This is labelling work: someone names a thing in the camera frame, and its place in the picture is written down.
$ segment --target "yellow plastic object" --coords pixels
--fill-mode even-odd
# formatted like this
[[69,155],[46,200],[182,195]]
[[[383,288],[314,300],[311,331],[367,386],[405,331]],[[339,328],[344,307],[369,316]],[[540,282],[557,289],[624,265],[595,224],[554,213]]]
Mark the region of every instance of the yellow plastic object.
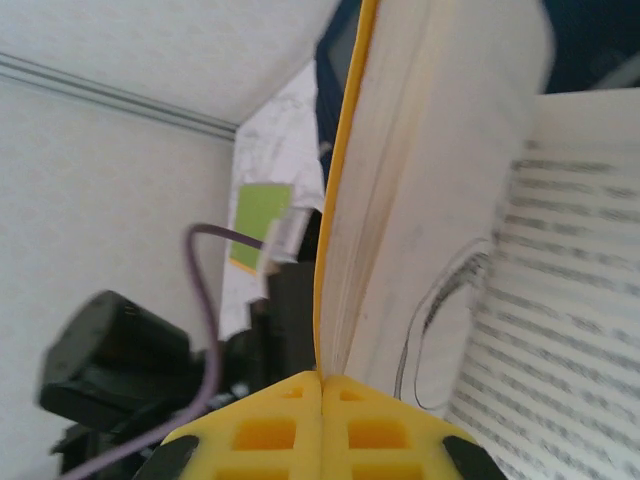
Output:
[[324,281],[324,266],[327,246],[331,236],[331,223],[333,213],[336,209],[338,198],[338,185],[342,176],[342,166],[344,155],[347,151],[349,134],[351,133],[351,123],[353,114],[356,111],[356,103],[360,94],[360,83],[364,75],[364,67],[367,63],[369,44],[376,21],[376,11],[379,0],[363,0],[360,6],[360,17],[358,18],[358,29],[356,32],[356,42],[351,54],[351,63],[347,73],[347,83],[340,108],[340,119],[338,131],[336,132],[336,143],[333,146],[331,156],[331,169],[329,170],[329,181],[324,197],[324,209],[322,211],[322,223],[320,224],[320,237],[318,238],[318,253],[316,258],[316,270],[313,278],[313,340],[316,353],[316,365],[320,368],[320,346],[318,345],[320,335],[320,305],[322,298],[322,282]]
[[181,427],[163,443],[200,443],[180,480],[315,480],[321,461],[322,393],[304,372]]
[[322,480],[459,480],[443,438],[464,430],[344,376],[322,395]]
[[184,435],[200,443],[179,480],[460,480],[442,440],[473,442],[348,377],[329,377],[321,391],[316,372],[195,420],[163,443]]

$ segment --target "open book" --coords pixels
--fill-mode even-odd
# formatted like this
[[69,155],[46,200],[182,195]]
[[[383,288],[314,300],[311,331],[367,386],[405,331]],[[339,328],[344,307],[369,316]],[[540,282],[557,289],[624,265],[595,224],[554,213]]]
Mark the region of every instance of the open book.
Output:
[[520,479],[640,478],[640,92],[539,96],[533,0],[365,0],[316,355]]

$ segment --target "purple cable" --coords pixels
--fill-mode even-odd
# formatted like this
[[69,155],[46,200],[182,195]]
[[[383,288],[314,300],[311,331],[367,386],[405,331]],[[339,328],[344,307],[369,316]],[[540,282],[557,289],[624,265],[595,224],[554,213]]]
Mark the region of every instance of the purple cable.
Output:
[[205,356],[204,374],[202,376],[200,390],[198,390],[198,393],[191,403],[176,418],[143,433],[139,437],[136,437],[119,447],[103,453],[99,457],[83,463],[59,477],[58,480],[82,480],[83,478],[92,475],[98,470],[102,470],[122,458],[142,450],[152,443],[161,441],[176,428],[181,427],[185,423],[198,417],[205,410],[207,402],[216,394],[218,390],[218,382],[220,380],[218,315],[215,312],[213,300],[209,295],[209,290],[207,289],[207,285],[205,284],[204,277],[202,276],[202,272],[198,266],[196,258],[197,255],[194,239],[198,233],[208,233],[209,235],[226,238],[227,240],[243,243],[244,245],[248,245],[258,250],[262,248],[262,242],[242,233],[206,223],[193,224],[186,232],[184,248],[187,272],[191,278],[191,282],[193,283],[193,289],[196,293],[196,297],[198,297],[200,306],[202,307],[204,323],[207,328],[207,334],[210,342],[209,349]]

